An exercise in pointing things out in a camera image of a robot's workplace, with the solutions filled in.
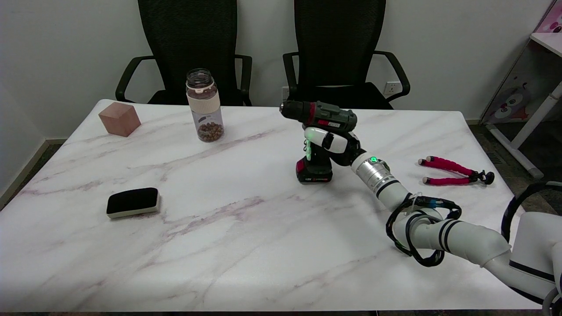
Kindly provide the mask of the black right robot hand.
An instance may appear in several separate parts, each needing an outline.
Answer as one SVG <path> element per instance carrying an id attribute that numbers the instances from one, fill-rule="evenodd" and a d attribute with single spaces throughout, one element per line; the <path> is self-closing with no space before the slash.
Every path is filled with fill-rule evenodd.
<path id="1" fill-rule="evenodd" d="M 315 165 L 327 165 L 327 161 L 332 161 L 339 166 L 352 166 L 372 157 L 361 148 L 352 132 L 337 134 L 319 127 L 307 127 L 304 137 L 307 141 L 306 160 Z"/>

